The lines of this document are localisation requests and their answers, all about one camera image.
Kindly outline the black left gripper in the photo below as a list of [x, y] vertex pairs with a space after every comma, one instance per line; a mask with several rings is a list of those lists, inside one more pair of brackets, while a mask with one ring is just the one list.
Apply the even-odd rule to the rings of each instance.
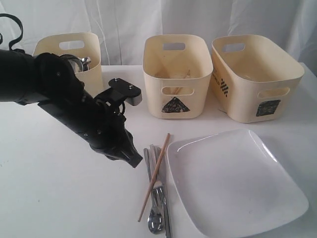
[[38, 105], [86, 140], [90, 147], [112, 160], [136, 168], [143, 157], [125, 128], [125, 103], [119, 106], [92, 97], [81, 81], [53, 82], [42, 87], [45, 99]]

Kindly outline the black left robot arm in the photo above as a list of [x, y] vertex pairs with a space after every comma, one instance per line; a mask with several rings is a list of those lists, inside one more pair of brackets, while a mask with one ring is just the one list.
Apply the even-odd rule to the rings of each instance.
[[19, 105], [37, 104], [97, 153], [136, 167], [142, 161], [125, 128], [125, 105], [142, 100], [141, 89], [113, 78], [108, 89], [91, 96], [70, 63], [61, 57], [19, 51], [0, 52], [0, 100]]

